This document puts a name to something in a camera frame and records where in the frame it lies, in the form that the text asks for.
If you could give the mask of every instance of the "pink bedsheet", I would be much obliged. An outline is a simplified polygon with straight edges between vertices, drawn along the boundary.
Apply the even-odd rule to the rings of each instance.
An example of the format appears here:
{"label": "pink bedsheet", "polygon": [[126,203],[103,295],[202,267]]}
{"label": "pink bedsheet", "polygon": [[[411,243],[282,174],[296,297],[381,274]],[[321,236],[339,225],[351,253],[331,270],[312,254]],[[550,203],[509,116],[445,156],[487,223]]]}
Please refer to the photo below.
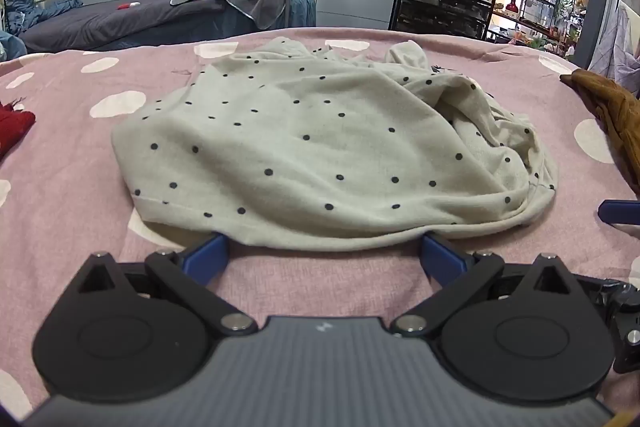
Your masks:
{"label": "pink bedsheet", "polygon": [[[529,116],[560,168],[554,206],[530,227],[466,240],[464,248],[492,249],[519,263],[553,251],[575,272],[631,276],[632,282],[640,277],[632,270],[637,239],[596,216],[603,199],[634,195],[610,162],[592,116],[559,82],[559,72],[574,66],[528,48],[376,30],[304,28],[228,41],[244,51],[277,35],[311,49],[327,39],[352,39],[372,59],[413,39],[433,64],[467,74],[503,107]],[[112,126],[125,117],[93,117],[132,111],[139,94],[112,96],[126,91],[144,94],[147,102],[161,98],[191,82],[201,65],[214,60],[207,57],[219,53],[219,45],[182,44],[100,54],[67,51],[0,65],[0,100],[24,97],[25,108],[37,118],[0,164],[0,401],[16,414],[24,415],[47,396],[31,362],[31,341],[86,256],[107,250],[120,261],[141,261],[156,244],[168,244],[132,216],[110,143]],[[270,314],[389,319],[431,292],[415,242],[344,255],[241,245],[232,250],[225,274],[211,287],[259,321]],[[636,404],[637,381],[636,375],[610,378],[603,390],[606,402],[617,408]]]}

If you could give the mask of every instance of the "red fringed scarf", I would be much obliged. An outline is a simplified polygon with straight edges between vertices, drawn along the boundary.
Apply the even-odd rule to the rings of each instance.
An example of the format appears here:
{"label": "red fringed scarf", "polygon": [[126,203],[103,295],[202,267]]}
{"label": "red fringed scarf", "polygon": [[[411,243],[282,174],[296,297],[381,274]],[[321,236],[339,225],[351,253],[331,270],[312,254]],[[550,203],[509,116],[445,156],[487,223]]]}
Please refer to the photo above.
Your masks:
{"label": "red fringed scarf", "polygon": [[14,109],[18,102],[20,100],[5,106],[0,102],[0,160],[36,122],[36,116],[32,112]]}

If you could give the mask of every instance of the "vase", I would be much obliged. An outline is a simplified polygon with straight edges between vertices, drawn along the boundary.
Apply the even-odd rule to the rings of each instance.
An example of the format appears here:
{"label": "vase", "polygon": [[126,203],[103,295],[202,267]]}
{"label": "vase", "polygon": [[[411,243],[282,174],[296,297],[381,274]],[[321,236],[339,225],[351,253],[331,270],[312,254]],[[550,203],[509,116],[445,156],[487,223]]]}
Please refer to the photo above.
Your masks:
{"label": "vase", "polygon": [[504,7],[504,9],[514,13],[518,13],[520,11],[516,6],[516,0],[511,0],[511,2]]}

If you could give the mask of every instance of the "glass fish tank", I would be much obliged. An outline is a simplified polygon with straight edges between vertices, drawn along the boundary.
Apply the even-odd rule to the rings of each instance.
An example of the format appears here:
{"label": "glass fish tank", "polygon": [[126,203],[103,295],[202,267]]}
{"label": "glass fish tank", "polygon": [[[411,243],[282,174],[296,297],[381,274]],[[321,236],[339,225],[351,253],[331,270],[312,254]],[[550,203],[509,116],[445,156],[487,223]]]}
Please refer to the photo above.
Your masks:
{"label": "glass fish tank", "polygon": [[521,0],[520,19],[548,30],[554,17],[554,5],[548,0]]}

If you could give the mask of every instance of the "brown cloth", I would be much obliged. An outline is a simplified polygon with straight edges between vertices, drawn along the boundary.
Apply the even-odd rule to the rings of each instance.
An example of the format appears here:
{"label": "brown cloth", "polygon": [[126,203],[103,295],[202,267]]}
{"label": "brown cloth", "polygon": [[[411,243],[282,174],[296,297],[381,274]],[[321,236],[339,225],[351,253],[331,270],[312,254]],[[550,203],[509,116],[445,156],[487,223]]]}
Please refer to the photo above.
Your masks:
{"label": "brown cloth", "polygon": [[613,80],[575,70],[560,80],[574,89],[604,127],[616,151],[616,164],[629,186],[640,194],[640,100]]}

